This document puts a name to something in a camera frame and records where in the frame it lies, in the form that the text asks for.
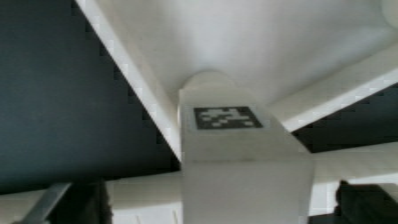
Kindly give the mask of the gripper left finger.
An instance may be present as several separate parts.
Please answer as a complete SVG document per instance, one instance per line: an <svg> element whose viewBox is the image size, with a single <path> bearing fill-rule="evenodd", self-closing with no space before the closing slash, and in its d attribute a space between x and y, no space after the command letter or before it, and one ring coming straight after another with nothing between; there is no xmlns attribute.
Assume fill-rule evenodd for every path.
<svg viewBox="0 0 398 224"><path fill-rule="evenodd" d="M112 224L105 182L55 183L16 224Z"/></svg>

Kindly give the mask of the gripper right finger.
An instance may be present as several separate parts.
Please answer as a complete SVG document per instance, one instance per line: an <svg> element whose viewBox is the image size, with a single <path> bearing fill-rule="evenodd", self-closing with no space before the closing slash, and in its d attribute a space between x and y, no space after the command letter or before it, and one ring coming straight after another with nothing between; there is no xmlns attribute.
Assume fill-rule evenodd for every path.
<svg viewBox="0 0 398 224"><path fill-rule="evenodd" d="M398 199L379 184L340 181L336 207L308 224L398 224Z"/></svg>

